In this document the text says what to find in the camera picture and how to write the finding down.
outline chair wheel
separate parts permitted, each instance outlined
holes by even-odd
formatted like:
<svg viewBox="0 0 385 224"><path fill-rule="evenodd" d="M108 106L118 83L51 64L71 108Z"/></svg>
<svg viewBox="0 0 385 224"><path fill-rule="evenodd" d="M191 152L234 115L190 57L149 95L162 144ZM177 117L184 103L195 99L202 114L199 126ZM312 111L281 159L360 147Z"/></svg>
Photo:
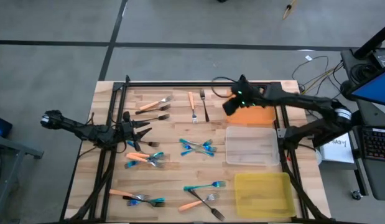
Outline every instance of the chair wheel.
<svg viewBox="0 0 385 224"><path fill-rule="evenodd" d="M354 190L353 192L351 192L351 196L355 200L361 200L362 198L361 192L359 190Z"/></svg>

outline white label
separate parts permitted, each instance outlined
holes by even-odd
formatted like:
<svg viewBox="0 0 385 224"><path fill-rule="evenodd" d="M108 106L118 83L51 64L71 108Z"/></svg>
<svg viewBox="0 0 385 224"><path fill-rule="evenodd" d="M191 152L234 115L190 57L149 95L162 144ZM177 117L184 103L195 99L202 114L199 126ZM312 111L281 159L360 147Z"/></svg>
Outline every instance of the white label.
<svg viewBox="0 0 385 224"><path fill-rule="evenodd" d="M377 132L383 132L383 133L385 133L385 130L384 130L384 129L373 128L372 130L373 130L373 131L377 131Z"/></svg>

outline yellow plastic tray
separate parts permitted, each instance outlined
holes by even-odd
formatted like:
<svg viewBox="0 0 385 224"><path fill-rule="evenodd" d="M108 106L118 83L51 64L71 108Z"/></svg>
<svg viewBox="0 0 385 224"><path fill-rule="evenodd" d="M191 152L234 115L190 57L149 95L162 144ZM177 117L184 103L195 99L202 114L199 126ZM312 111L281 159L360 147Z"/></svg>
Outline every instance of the yellow plastic tray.
<svg viewBox="0 0 385 224"><path fill-rule="evenodd" d="M285 173L236 174L235 200L242 218L296 215L289 176Z"/></svg>

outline computer monitor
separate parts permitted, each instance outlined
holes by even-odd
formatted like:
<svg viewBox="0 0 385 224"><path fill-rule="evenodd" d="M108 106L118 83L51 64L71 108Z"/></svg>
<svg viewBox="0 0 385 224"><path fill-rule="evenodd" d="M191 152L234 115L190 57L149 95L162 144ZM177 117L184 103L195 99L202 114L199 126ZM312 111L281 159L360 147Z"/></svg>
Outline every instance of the computer monitor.
<svg viewBox="0 0 385 224"><path fill-rule="evenodd" d="M385 67L350 91L352 98L385 105Z"/></svg>

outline desk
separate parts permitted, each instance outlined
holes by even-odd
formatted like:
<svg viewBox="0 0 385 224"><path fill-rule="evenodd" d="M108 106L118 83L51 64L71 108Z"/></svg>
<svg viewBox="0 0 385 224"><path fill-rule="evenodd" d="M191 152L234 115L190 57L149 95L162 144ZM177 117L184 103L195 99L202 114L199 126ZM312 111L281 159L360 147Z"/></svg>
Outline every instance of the desk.
<svg viewBox="0 0 385 224"><path fill-rule="evenodd" d="M296 81L281 81L285 91L298 92ZM91 112L95 112L95 123L105 124L108 106L111 97L113 82L98 82ZM139 165L126 170L124 154L117 154L115 170L112 181L112 189L127 192L141 192L153 197L165 197L167 206L165 208L149 208L146 205L138 207L127 207L126 201L120 196L113 195L109 200L107 222L217 222L217 219L204 206L191 209L186 213L179 213L177 207L195 201L188 193L182 190L184 185L199 185L211 183L215 180L227 181L227 186L218 190L220 199L213 203L225 217L226 222L246 221L288 221L290 218L265 218L257 220L242 219L236 215L233 179L240 172L281 172L280 166L235 166L225 162L225 122L226 115L222 109L224 98L213 94L210 88L204 88L206 94L206 107L210 122L206 123L203 103L199 97L198 87L130 87L126 93L125 111L134 114L140 106L148 104L163 97L173 95L170 102L171 108L167 111L144 113L132 115L132 119L155 118L158 114L170 113L170 118L165 121L153 121L149 126L152 131L144 136L145 141L158 141L158 149L141 144L141 149L146 153L164 151L170 156L166 168L155 169L151 166ZM216 91L225 95L229 88L219 87ZM188 91L194 92L196 114L198 124L192 124L192 111L187 98ZM290 125L301 126L307 122L303 109L288 107ZM215 157L207 157L203 154L192 153L180 156L181 148L179 138L191 141L203 142L212 139L218 148ZM123 144L118 146L118 151L123 150ZM92 143L84 142L81 153L92 148ZM126 152L134 151L128 147ZM77 162L74 179L72 180L69 199L66 203L65 218L71 217L83 205L93 189L96 166L98 164L99 150L85 154ZM315 153L304 147L296 150L300 174L304 189L314 204L330 217L330 211L323 188L320 171L315 158ZM198 193L205 195L213 189L200 190ZM299 205L296 193L295 208L299 214Z"/></svg>

